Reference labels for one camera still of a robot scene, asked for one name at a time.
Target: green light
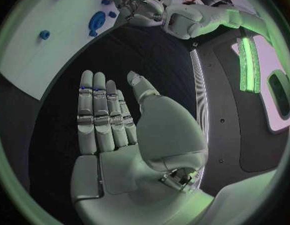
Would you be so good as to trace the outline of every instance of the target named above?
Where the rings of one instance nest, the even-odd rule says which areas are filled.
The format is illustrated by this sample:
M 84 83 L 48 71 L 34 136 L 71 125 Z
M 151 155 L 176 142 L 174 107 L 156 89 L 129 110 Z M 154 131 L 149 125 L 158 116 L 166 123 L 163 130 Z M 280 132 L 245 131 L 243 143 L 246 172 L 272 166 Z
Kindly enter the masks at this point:
M 254 41 L 248 37 L 238 39 L 240 57 L 240 90 L 259 93 L 260 71 Z

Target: black floor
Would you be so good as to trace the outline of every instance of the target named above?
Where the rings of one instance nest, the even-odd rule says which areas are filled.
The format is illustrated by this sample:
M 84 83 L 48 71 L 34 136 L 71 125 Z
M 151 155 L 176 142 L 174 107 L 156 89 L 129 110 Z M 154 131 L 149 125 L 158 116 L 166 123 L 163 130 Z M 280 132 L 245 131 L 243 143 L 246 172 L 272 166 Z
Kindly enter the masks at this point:
M 160 28 L 121 27 L 91 45 L 65 70 L 44 101 L 29 155 L 31 195 L 65 224 L 81 223 L 70 201 L 70 178 L 79 156 L 77 97 L 84 70 L 101 71 L 122 90 L 135 122 L 139 106 L 127 84 L 133 70 L 165 96 L 196 116 L 192 63 L 188 50 Z

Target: blue nut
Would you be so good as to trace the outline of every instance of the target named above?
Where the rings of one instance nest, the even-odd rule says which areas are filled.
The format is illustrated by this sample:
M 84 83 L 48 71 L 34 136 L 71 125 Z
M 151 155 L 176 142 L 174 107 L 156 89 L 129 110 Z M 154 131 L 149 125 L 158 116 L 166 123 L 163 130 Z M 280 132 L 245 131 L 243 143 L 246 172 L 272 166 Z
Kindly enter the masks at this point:
M 117 14 L 115 12 L 113 12 L 113 11 L 110 11 L 109 14 L 108 14 L 108 16 L 110 16 L 111 18 L 114 19 L 114 18 L 117 17 Z
M 96 30 L 102 27 L 104 23 L 105 23 L 105 13 L 103 11 L 99 11 L 95 15 L 93 15 L 89 23 L 90 29 L 89 35 L 92 37 L 96 37 L 98 35 Z
M 40 38 L 43 40 L 47 40 L 50 36 L 50 32 L 48 30 L 43 30 L 40 33 Z
M 109 5 L 110 4 L 110 1 L 109 0 L 102 0 L 101 1 L 101 4 Z

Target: blue bolt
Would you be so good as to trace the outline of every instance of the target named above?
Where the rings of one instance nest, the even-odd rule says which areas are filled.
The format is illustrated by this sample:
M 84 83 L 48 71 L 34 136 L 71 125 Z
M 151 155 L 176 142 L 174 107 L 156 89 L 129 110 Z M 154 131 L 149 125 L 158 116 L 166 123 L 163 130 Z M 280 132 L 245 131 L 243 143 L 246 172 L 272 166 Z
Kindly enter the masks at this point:
M 50 32 L 48 30 L 43 30 L 40 33 L 40 37 L 43 40 L 47 40 L 49 38 L 49 36 L 50 36 Z
M 110 4 L 110 1 L 109 0 L 102 0 L 101 1 L 101 4 L 109 5 Z
M 113 12 L 113 11 L 110 11 L 109 14 L 108 14 L 108 16 L 110 16 L 111 18 L 114 19 L 114 18 L 117 17 L 117 14 L 115 12 Z

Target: robotic arm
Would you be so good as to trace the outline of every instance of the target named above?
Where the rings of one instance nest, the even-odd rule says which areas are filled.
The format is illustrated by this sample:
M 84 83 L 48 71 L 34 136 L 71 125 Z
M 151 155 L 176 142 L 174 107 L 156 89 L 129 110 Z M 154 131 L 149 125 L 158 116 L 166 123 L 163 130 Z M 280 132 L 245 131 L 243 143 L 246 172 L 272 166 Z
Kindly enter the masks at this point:
M 120 12 L 131 8 L 125 1 L 115 0 Z M 230 5 L 210 7 L 207 5 L 182 4 L 183 0 L 129 0 L 130 4 L 139 4 L 124 14 L 127 21 L 137 26 L 161 26 L 162 29 L 177 38 L 189 39 L 210 33 L 219 25 L 231 28 L 240 26 L 261 34 L 269 41 L 264 20 L 256 15 L 238 10 Z

